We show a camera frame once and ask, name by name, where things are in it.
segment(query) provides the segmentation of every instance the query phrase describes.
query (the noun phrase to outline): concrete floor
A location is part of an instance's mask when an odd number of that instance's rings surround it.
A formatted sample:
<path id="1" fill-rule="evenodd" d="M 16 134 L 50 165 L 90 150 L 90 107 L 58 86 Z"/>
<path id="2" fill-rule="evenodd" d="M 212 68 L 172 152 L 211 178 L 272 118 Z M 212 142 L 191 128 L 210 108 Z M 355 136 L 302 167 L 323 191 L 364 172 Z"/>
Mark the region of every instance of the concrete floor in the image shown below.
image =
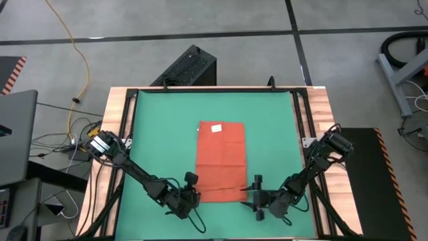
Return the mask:
<path id="1" fill-rule="evenodd" d="M 415 15 L 416 1 L 291 0 L 298 29 L 409 27 L 427 25 Z M 282 0 L 52 0 L 74 37 L 116 37 L 172 33 L 291 30 Z M 0 14 L 0 44 L 5 40 L 64 39 L 67 34 L 44 1 L 8 1 Z M 312 83 L 326 86 L 336 122 L 344 127 L 378 127 L 389 150 L 397 180 L 420 240 L 428 240 L 427 154 L 410 147 L 397 134 L 399 109 L 375 63 L 383 40 L 393 32 L 301 35 Z M 191 44 L 218 58 L 218 85 L 304 85 L 292 35 L 218 37 L 78 44 L 91 68 L 91 83 L 78 109 L 104 113 L 111 86 L 149 85 Z M 401 60 L 414 55 L 415 42 L 391 46 Z M 39 101 L 69 107 L 85 81 L 85 68 L 70 44 L 0 46 L 0 56 L 27 56 L 14 92 L 36 89 Z M 416 95 L 411 86 L 409 95 Z M 75 114 L 75 118 L 84 116 Z M 37 106 L 34 136 L 66 130 L 68 112 Z M 91 121 L 100 118 L 87 116 Z M 424 119 L 426 113 L 416 118 Z M 86 123 L 76 124 L 80 130 Z M 428 145 L 411 139 L 420 146 Z M 61 141 L 52 138 L 49 142 Z M 35 159 L 60 169 L 63 155 Z M 83 175 L 88 165 L 72 170 Z M 43 194 L 53 187 L 43 187 Z M 73 193 L 81 205 L 83 196 Z M 74 207 L 60 198 L 72 215 Z M 72 222 L 75 229 L 77 220 Z M 70 238 L 66 222 L 45 226 L 42 240 Z"/>

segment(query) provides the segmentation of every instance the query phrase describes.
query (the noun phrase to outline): vacuum hose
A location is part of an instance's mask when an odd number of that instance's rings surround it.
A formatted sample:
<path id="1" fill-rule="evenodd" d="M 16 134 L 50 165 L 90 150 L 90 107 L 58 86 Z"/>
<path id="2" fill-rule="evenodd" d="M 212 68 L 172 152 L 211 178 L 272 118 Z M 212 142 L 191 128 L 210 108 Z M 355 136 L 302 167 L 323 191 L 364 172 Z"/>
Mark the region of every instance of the vacuum hose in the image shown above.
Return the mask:
<path id="1" fill-rule="evenodd" d="M 385 55 L 389 63 L 397 68 L 402 68 L 404 65 L 406 65 L 406 62 L 401 62 L 397 59 L 395 59 L 391 53 L 389 52 L 389 45 L 397 40 L 400 39 L 407 39 L 407 38 L 423 38 L 428 37 L 428 31 L 407 31 L 403 33 L 396 33 L 390 37 L 388 37 L 381 46 L 381 53 Z"/>

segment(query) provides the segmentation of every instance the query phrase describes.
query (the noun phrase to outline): green tabletop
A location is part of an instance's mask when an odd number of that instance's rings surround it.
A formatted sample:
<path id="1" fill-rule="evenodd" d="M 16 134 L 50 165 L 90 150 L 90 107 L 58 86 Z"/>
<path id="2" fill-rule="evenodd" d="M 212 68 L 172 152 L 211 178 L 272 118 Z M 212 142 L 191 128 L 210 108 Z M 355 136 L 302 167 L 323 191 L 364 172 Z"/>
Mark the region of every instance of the green tabletop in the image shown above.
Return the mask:
<path id="1" fill-rule="evenodd" d="M 139 92 L 131 159 L 150 174 L 174 177 L 184 185 L 185 173 L 195 172 L 199 121 L 239 122 L 245 125 L 248 184 L 262 174 L 263 188 L 277 189 L 303 167 L 290 97 L 288 92 Z M 306 206 L 304 199 L 298 206 Z M 311 212 L 294 208 L 287 215 L 292 226 L 287 226 L 268 210 L 265 220 L 257 222 L 255 213 L 239 202 L 201 203 L 197 210 L 207 227 L 204 234 L 189 219 L 166 216 L 168 210 L 126 176 L 116 239 L 315 238 Z M 194 212 L 191 217 L 201 227 Z"/>

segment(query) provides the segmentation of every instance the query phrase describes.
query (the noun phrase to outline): wooden table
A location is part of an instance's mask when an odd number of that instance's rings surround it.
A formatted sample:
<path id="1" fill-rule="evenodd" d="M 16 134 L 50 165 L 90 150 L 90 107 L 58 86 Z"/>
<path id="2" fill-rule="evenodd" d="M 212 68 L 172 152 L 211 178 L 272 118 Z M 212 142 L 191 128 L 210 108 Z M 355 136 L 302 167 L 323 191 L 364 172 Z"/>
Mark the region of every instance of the wooden table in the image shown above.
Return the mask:
<path id="1" fill-rule="evenodd" d="M 301 88 L 297 86 L 278 86 L 281 88 Z M 129 88 L 139 88 L 139 89 L 161 89 L 162 87 L 113 87 L 110 89 L 110 93 L 108 95 L 106 110 L 104 112 L 104 118 L 102 121 L 102 129 L 109 130 L 116 134 L 119 132 L 120 124 L 122 121 L 122 113 L 124 109 L 125 96 L 126 91 Z M 270 88 L 269 86 L 194 86 L 194 87 L 170 87 L 170 88 Z M 312 118 L 314 121 L 315 131 L 317 137 L 321 137 L 325 131 L 328 130 L 333 124 L 334 119 L 330 107 L 330 103 L 327 97 L 327 91 L 325 87 L 303 87 L 307 88 L 308 91 L 308 99 L 310 103 L 310 108 L 312 111 Z M 305 108 L 303 101 L 299 101 L 300 109 L 302 112 L 302 118 L 304 121 L 304 129 L 306 132 L 306 136 L 309 137 L 309 125 L 308 120 L 305 115 Z M 130 110 L 128 111 L 128 116 L 126 117 L 126 126 L 125 126 L 125 135 L 129 133 L 132 113 L 134 108 L 134 102 L 131 100 Z M 80 212 L 80 219 L 77 228 L 77 232 L 81 229 L 84 224 L 84 220 L 86 219 L 86 215 L 89 209 L 89 218 L 85 223 L 82 233 L 85 232 L 90 224 L 92 216 L 94 218 L 101 212 L 102 208 L 106 203 L 106 195 L 108 192 L 108 186 L 111 176 L 111 168 L 110 167 L 102 167 L 100 170 L 100 175 L 97 184 L 97 192 L 96 192 L 96 205 L 95 211 L 92 213 L 93 205 L 94 205 L 94 197 L 95 197 L 95 180 L 96 174 L 98 170 L 101 168 L 101 165 L 93 161 L 92 162 L 92 174 L 91 180 L 92 182 L 92 201 L 90 204 L 90 182 L 88 182 L 88 187 L 86 188 L 86 194 L 84 198 L 84 202 L 82 204 L 82 209 Z M 118 175 L 118 179 L 116 180 L 116 185 L 118 184 L 118 180 L 121 177 L 121 172 Z M 339 213 L 340 217 L 349 225 L 349 227 L 355 232 L 361 234 L 361 225 L 358 218 L 358 214 L 356 211 L 356 206 L 354 202 L 354 198 L 352 195 L 352 190 L 350 187 L 348 174 L 346 170 L 340 165 L 333 165 L 329 170 L 325 172 L 326 182 L 328 186 L 328 193 L 330 196 L 330 202 Z M 320 212 L 322 217 L 322 226 L 325 234 L 329 234 L 327 216 L 324 207 L 320 202 Z M 112 211 L 110 212 L 110 216 L 108 219 L 108 228 L 107 235 L 112 235 L 114 230 L 114 223 L 116 219 L 116 210 L 117 210 L 117 202 L 113 206 Z"/>

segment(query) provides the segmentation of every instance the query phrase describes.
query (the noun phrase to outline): red towel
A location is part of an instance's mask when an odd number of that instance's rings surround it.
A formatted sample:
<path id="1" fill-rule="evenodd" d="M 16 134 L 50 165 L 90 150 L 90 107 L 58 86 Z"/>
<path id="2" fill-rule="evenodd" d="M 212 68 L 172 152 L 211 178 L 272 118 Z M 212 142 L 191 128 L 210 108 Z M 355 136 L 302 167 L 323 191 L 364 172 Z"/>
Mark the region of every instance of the red towel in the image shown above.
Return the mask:
<path id="1" fill-rule="evenodd" d="M 243 123 L 200 122 L 196 174 L 201 202 L 247 201 Z"/>

